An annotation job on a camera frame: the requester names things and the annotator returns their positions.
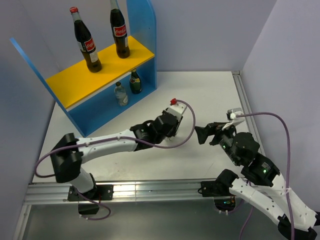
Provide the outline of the cola bottle with red cap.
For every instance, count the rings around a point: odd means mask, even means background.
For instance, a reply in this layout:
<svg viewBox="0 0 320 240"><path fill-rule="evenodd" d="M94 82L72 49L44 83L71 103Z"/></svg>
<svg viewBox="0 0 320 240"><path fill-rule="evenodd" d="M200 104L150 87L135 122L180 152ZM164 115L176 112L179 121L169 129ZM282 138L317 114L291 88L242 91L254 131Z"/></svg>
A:
<svg viewBox="0 0 320 240"><path fill-rule="evenodd" d="M73 19L75 38L86 66L91 73L97 73L102 69L102 64L93 37L83 22L78 8L73 6L69 11Z"/></svg>

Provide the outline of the green Perrier glass bottle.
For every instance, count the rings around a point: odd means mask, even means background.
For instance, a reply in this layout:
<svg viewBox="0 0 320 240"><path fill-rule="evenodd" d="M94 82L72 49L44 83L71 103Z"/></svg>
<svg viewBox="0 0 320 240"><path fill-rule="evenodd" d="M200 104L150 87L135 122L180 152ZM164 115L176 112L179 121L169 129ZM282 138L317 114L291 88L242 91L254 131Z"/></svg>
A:
<svg viewBox="0 0 320 240"><path fill-rule="evenodd" d="M129 86L133 94L139 94L142 91L142 83L136 69L131 71Z"/></svg>

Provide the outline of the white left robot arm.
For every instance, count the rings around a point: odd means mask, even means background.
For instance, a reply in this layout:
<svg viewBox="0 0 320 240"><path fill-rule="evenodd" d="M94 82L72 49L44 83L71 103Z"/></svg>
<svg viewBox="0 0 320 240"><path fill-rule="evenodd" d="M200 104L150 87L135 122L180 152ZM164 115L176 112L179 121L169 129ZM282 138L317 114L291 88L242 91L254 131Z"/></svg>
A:
<svg viewBox="0 0 320 240"><path fill-rule="evenodd" d="M82 164L111 154L153 148L165 138L174 137L185 110L183 104L171 105L155 120L106 136L76 138L73 133L65 134L50 156L56 182L72 184L86 200L95 198L98 193L96 182Z"/></svg>

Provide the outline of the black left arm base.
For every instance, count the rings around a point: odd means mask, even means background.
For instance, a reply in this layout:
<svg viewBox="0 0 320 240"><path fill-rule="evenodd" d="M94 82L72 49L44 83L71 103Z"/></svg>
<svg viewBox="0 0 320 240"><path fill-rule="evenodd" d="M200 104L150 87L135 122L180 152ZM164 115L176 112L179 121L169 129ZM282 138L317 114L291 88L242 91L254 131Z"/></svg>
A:
<svg viewBox="0 0 320 240"><path fill-rule="evenodd" d="M113 198L114 186L112 184L98 184L92 190L80 193L74 186L69 188L67 201L78 202L78 213L80 217L91 221L99 221L111 215L111 209L102 201L111 201ZM105 208L108 213L103 217L93 216L98 213L100 208Z"/></svg>

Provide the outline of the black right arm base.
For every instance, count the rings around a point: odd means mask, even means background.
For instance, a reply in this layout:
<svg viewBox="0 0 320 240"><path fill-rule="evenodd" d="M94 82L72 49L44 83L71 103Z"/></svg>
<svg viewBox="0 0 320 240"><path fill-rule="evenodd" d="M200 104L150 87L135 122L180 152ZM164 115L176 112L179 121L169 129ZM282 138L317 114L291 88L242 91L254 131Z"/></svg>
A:
<svg viewBox="0 0 320 240"><path fill-rule="evenodd" d="M215 211L219 214L234 213L244 204L242 199L236 201L236 196L217 180L201 181L197 192L204 198L213 198Z"/></svg>

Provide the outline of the cola bottle without cap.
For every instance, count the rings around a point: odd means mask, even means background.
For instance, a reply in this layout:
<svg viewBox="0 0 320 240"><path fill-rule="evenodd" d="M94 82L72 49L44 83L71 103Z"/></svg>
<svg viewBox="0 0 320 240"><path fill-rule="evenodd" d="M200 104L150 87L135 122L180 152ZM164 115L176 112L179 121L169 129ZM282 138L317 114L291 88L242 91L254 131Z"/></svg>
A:
<svg viewBox="0 0 320 240"><path fill-rule="evenodd" d="M119 58L125 59L130 56L128 34L124 16L116 0L110 0L110 25L115 42L116 53Z"/></svg>

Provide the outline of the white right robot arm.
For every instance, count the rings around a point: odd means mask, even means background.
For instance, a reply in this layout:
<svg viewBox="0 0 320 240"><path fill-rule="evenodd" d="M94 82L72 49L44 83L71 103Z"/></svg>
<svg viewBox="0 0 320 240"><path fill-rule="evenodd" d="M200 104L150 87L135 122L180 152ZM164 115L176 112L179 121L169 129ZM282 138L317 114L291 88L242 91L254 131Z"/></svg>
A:
<svg viewBox="0 0 320 240"><path fill-rule="evenodd" d="M242 180L229 169L212 181L202 181L198 190L203 197L237 196L270 218L288 240L314 240L320 214L310 209L292 190L276 165L259 153L260 145L249 132L237 132L234 125L209 123L195 127L199 144L213 136L211 146L219 145L236 166Z"/></svg>

